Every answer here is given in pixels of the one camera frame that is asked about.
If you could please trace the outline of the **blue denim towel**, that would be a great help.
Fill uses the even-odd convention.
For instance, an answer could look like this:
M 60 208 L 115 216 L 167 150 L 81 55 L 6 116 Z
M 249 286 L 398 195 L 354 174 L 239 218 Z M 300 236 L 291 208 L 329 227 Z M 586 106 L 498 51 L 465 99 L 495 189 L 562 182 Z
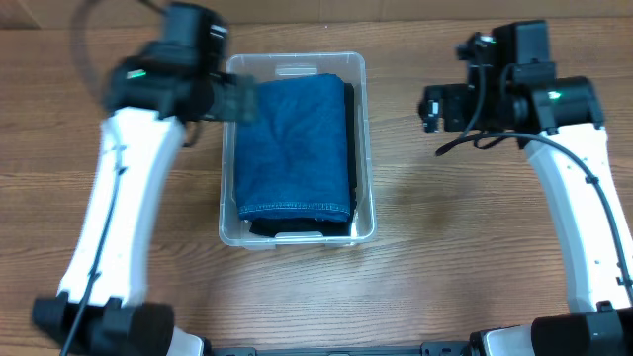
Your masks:
M 242 220 L 348 220 L 344 87 L 334 74 L 257 86 L 256 121 L 236 126 L 234 194 Z

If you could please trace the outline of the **black cloth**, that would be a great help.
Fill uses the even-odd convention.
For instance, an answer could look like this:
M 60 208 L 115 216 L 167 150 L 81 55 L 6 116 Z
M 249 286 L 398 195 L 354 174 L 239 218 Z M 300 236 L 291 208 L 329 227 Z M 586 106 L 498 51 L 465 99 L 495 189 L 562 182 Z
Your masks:
M 349 180 L 349 200 L 351 213 L 345 222 L 321 221 L 316 219 L 296 218 L 287 220 L 257 219 L 252 222 L 250 232 L 265 237 L 275 237 L 286 232 L 316 231 L 323 236 L 349 235 L 353 215 L 357 207 L 356 188 L 356 148 L 355 148 L 355 105 L 354 88 L 350 83 L 344 84 L 344 104 L 347 130 L 347 168 Z

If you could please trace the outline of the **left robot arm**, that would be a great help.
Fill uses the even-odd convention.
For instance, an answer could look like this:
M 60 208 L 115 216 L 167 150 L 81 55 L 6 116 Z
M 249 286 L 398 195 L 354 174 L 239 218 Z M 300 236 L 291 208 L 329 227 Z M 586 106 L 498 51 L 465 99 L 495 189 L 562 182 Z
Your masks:
M 62 354 L 208 355 L 211 343 L 146 300 L 148 252 L 172 164 L 191 123 L 252 122 L 255 83 L 221 65 L 228 26 L 215 11 L 166 7 L 160 39 L 125 58 L 104 99 L 98 166 L 78 243 L 33 325 Z

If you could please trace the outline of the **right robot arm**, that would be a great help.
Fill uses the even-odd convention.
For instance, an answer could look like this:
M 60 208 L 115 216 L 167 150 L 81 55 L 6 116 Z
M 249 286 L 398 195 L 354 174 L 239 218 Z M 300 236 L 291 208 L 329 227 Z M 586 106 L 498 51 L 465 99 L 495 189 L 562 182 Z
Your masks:
M 632 351 L 632 237 L 608 159 L 592 83 L 561 78 L 542 20 L 474 33 L 456 50 L 463 84 L 425 88 L 424 130 L 486 150 L 513 139 L 544 190 L 567 279 L 566 314 L 474 332 L 424 348 L 451 355 L 628 355 Z

